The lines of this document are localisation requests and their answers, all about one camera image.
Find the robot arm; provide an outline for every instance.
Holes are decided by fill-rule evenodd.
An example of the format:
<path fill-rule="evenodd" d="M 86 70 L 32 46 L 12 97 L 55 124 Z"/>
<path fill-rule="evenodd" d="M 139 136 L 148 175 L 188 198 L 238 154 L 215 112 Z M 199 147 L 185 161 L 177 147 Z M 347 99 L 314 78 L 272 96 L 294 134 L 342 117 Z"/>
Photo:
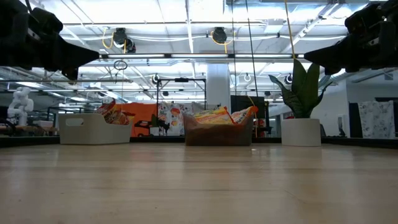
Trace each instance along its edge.
<path fill-rule="evenodd" d="M 14 99 L 8 107 L 8 117 L 13 118 L 15 115 L 18 115 L 18 125 L 25 126 L 27 122 L 27 112 L 33 111 L 34 102 L 32 99 L 28 98 L 29 93 L 30 89 L 27 87 L 17 88 L 17 91 L 13 94 Z"/>

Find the potted plant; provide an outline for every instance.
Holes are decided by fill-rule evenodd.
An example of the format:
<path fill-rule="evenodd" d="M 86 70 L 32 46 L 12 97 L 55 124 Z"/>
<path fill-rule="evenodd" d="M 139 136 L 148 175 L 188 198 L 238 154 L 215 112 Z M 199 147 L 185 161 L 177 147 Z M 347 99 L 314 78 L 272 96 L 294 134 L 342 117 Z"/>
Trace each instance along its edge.
<path fill-rule="evenodd" d="M 293 81 L 291 90 L 274 76 L 269 75 L 271 81 L 282 90 L 284 103 L 292 110 L 295 119 L 282 121 L 282 144 L 285 146 L 320 146 L 320 122 L 319 119 L 311 119 L 311 112 L 322 100 L 323 92 L 318 96 L 318 79 L 320 67 L 311 64 L 308 71 L 303 65 L 294 59 Z"/>

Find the green leaf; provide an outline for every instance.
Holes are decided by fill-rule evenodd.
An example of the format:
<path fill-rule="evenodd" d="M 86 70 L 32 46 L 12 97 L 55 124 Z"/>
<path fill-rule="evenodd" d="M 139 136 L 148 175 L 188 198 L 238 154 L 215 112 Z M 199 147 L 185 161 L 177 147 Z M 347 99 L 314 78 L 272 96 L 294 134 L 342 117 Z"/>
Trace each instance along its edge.
<path fill-rule="evenodd" d="M 322 93 L 321 95 L 318 96 L 317 101 L 314 103 L 314 105 L 312 106 L 312 108 L 314 109 L 316 106 L 318 106 L 318 104 L 320 104 L 320 102 L 322 101 L 323 98 L 323 93 L 325 92 L 326 88 L 328 88 L 328 86 L 331 84 L 331 82 L 329 84 L 327 84 L 325 87 L 323 87 Z"/>
<path fill-rule="evenodd" d="M 286 87 L 273 75 L 269 75 L 271 82 L 275 83 L 282 90 L 282 97 L 284 103 L 292 110 L 294 116 L 299 118 L 303 114 L 303 106 L 299 98 L 291 91 L 286 89 Z"/>
<path fill-rule="evenodd" d="M 301 62 L 297 59 L 293 61 L 293 82 L 292 82 L 292 92 L 297 94 L 301 88 L 307 77 L 307 71 L 301 64 Z"/>
<path fill-rule="evenodd" d="M 297 97 L 302 102 L 304 110 L 310 111 L 318 100 L 319 65 L 311 64 L 302 88 Z"/>

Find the patterned curtain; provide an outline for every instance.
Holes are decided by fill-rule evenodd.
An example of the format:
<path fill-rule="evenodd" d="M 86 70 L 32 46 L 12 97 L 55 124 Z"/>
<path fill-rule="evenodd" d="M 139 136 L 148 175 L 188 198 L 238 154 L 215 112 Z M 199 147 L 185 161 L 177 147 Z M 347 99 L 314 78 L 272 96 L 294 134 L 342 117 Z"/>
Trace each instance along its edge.
<path fill-rule="evenodd" d="M 394 102 L 358 103 L 363 138 L 394 139 Z"/>

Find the orange snack bag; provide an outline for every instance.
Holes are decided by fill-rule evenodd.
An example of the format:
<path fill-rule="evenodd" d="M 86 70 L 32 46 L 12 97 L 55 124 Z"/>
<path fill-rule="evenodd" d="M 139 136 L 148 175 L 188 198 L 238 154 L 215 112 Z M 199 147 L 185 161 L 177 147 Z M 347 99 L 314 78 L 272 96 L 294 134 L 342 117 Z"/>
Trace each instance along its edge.
<path fill-rule="evenodd" d="M 257 106 L 250 106 L 241 111 L 234 112 L 233 114 L 231 114 L 231 117 L 235 124 L 240 124 L 246 117 L 252 116 L 254 113 L 257 113 L 258 110 L 259 109 L 257 108 Z"/>
<path fill-rule="evenodd" d="M 226 107 L 220 107 L 215 110 L 205 110 L 194 115 L 200 124 L 233 124 Z"/>
<path fill-rule="evenodd" d="M 127 125 L 130 120 L 120 109 L 116 108 L 116 100 L 108 104 L 103 104 L 94 113 L 99 113 L 104 116 L 105 121 L 108 124 L 122 124 Z"/>

